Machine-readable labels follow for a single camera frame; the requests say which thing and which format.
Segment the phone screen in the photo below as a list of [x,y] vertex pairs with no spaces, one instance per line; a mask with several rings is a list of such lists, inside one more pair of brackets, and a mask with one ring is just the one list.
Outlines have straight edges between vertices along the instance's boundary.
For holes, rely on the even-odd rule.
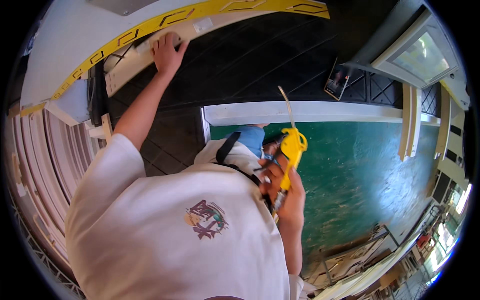
[[339,100],[345,86],[347,85],[349,77],[347,68],[336,64],[330,73],[327,84],[325,85],[325,91]]

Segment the curved wooden arch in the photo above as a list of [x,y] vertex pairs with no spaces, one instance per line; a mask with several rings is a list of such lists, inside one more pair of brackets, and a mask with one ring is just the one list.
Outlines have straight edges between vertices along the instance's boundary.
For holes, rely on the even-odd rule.
[[[77,80],[85,71],[89,70],[103,58],[107,57],[126,44],[131,43],[149,33],[168,27],[171,24],[183,22],[193,18],[201,18],[212,14],[247,10],[294,12],[330,19],[326,4],[312,0],[210,0],[178,8],[140,23],[105,44],[102,48],[90,55],[68,76],[67,79],[65,79],[65,81],[52,95],[51,99],[54,100],[60,98],[60,96],[75,80]],[[22,115],[30,113],[30,110],[33,108],[35,107],[29,108],[28,112],[23,110]]]

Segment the black strap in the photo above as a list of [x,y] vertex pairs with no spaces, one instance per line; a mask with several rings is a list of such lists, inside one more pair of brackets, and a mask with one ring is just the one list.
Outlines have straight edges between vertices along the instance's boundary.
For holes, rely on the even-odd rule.
[[223,165],[223,162],[225,161],[225,158],[227,155],[230,153],[230,150],[232,150],[233,145],[235,142],[239,139],[241,132],[234,132],[232,133],[225,143],[220,147],[220,149],[216,152],[216,161],[217,163]]
[[[228,164],[224,163],[225,158],[227,158],[227,155],[232,150],[233,145],[239,139],[240,134],[241,134],[241,132],[234,132],[227,138],[227,140],[223,143],[223,145],[217,150],[217,152],[216,152],[216,161],[217,162],[214,163],[214,164],[232,168],[232,169],[242,173],[248,179],[253,181],[253,183],[255,183],[257,186],[259,186],[261,182],[260,182],[260,179],[258,179],[258,177],[255,176],[255,174],[248,175],[247,173],[240,170],[238,166],[228,165]],[[271,204],[271,200],[270,200],[270,197],[268,196],[268,194],[264,195],[264,200],[265,200],[265,205],[267,206],[268,210],[270,212],[272,212],[272,204]]]

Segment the green floor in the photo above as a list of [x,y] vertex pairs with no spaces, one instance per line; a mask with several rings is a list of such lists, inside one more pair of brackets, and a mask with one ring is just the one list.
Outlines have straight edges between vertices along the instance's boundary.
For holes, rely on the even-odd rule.
[[[266,137],[284,127],[289,124],[270,124]],[[401,124],[312,122],[297,127],[308,139],[298,168],[307,192],[304,267],[318,249],[359,239],[376,223],[388,225],[403,240],[428,204],[438,127],[421,127],[417,155],[405,162],[397,154]],[[212,139],[235,128],[211,127]]]

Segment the yellow caulking gun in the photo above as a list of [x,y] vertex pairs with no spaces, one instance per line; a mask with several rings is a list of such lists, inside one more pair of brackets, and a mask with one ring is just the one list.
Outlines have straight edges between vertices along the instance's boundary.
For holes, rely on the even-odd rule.
[[285,173],[283,175],[283,179],[280,182],[280,190],[276,195],[276,199],[273,201],[273,212],[272,216],[275,222],[278,221],[278,216],[276,212],[282,206],[285,196],[287,195],[288,190],[291,187],[290,178],[288,177],[288,172],[291,168],[297,168],[301,155],[303,152],[307,151],[307,139],[303,134],[299,132],[297,127],[295,126],[295,122],[293,120],[292,108],[290,107],[290,101],[287,98],[287,95],[283,91],[281,86],[278,86],[278,89],[282,93],[283,98],[287,103],[288,108],[288,115],[290,116],[290,122],[292,123],[292,128],[284,128],[282,129],[283,133],[288,133],[288,135],[283,139],[282,143],[280,144],[280,149],[282,153],[288,157],[288,165],[285,169]]

